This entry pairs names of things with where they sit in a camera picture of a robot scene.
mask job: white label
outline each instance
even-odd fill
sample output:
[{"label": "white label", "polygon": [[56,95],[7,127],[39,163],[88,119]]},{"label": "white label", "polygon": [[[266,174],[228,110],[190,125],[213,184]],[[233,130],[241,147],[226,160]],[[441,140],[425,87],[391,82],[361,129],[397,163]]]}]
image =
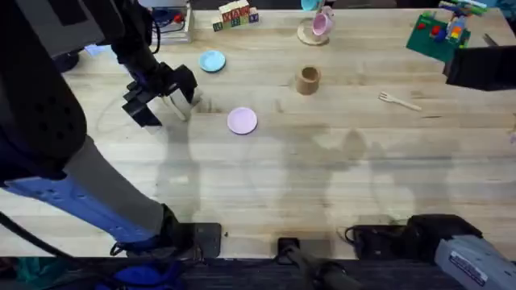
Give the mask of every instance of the white label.
[{"label": "white label", "polygon": [[469,276],[473,281],[475,281],[480,286],[484,287],[485,282],[487,282],[488,276],[478,267],[475,267],[471,262],[469,262],[465,257],[460,255],[459,253],[452,251],[448,260],[462,270],[466,275]]}]

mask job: green lego baseplate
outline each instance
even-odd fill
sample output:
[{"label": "green lego baseplate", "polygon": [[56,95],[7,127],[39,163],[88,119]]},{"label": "green lego baseplate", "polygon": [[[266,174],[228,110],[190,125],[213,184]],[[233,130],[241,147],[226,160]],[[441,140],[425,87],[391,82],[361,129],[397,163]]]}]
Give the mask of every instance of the green lego baseplate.
[{"label": "green lego baseplate", "polygon": [[[420,23],[424,23],[425,27],[418,29]],[[414,25],[412,35],[410,36],[406,47],[415,52],[419,52],[425,56],[429,56],[446,63],[449,60],[452,60],[453,53],[457,48],[463,47],[463,45],[464,48],[467,46],[471,32],[464,29],[460,36],[460,41],[445,39],[443,42],[437,43],[434,41],[434,38],[431,37],[431,30],[435,26],[446,29],[447,24],[432,17],[428,17],[423,14],[420,15],[418,21]]]}]

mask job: small plate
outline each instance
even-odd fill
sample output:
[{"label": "small plate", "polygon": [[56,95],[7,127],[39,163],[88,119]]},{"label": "small plate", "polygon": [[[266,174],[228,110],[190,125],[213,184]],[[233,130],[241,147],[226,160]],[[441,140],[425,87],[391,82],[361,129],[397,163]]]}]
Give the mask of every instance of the small plate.
[{"label": "small plate", "polygon": [[253,132],[257,125],[258,117],[249,108],[236,108],[227,115],[227,126],[237,135],[247,135]]},{"label": "small plate", "polygon": [[216,73],[223,69],[226,64],[226,57],[218,51],[207,51],[201,54],[199,65],[202,70],[208,73]]}]

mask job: pink plate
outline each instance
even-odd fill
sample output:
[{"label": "pink plate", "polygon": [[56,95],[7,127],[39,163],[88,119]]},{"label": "pink plate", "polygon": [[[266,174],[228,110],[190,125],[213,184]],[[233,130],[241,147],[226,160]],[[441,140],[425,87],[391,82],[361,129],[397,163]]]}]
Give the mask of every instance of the pink plate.
[{"label": "pink plate", "polygon": [[227,126],[233,133],[246,135],[253,132],[258,125],[255,112],[249,108],[236,108],[227,116]]}]

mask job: black cable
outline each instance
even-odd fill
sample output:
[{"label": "black cable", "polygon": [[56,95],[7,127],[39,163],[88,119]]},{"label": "black cable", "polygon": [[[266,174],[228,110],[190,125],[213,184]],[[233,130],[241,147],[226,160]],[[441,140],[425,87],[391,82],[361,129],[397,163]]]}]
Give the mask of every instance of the black cable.
[{"label": "black cable", "polygon": [[156,38],[157,38],[156,50],[152,54],[156,54],[160,51],[160,47],[161,47],[161,29],[154,18],[152,18],[152,21],[154,22],[154,25],[156,26]]},{"label": "black cable", "polygon": [[355,246],[355,241],[352,238],[349,238],[349,236],[347,235],[347,233],[349,233],[351,230],[355,230],[355,226],[350,226],[346,228],[346,230],[344,231],[344,235],[342,235],[339,229],[337,229],[337,236],[339,236],[340,240],[342,240],[343,242]]},{"label": "black cable", "polygon": [[102,278],[102,280],[109,282],[109,284],[117,285],[117,287],[125,286],[125,287],[133,287],[133,288],[155,288],[155,287],[161,286],[161,285],[169,282],[169,278],[163,279],[160,282],[156,282],[153,284],[137,284],[137,283],[131,283],[131,282],[118,280],[114,277],[111,277],[110,275],[108,275],[106,273],[103,273],[97,269],[94,269],[92,267],[92,265],[90,265],[88,263],[84,263],[81,260],[76,259],[73,256],[55,248],[54,246],[49,245],[48,243],[46,243],[43,240],[36,237],[34,234],[32,234],[29,231],[22,228],[20,225],[18,225],[16,222],[11,220],[9,217],[7,217],[1,211],[0,211],[0,224],[5,226],[8,230],[13,232],[14,234],[17,234],[20,238],[23,238],[24,240],[28,241],[29,243],[33,244],[34,246],[38,247],[39,249],[46,251],[50,255],[55,255],[58,258],[65,259],[72,264],[75,264],[81,268],[84,268],[87,271],[95,274],[99,278]]},{"label": "black cable", "polygon": [[171,30],[171,31],[162,31],[161,34],[168,34],[168,33],[182,31],[183,29],[185,29],[185,26],[186,26],[186,21],[183,21],[181,27],[179,27],[177,29],[174,29],[174,30]]}]

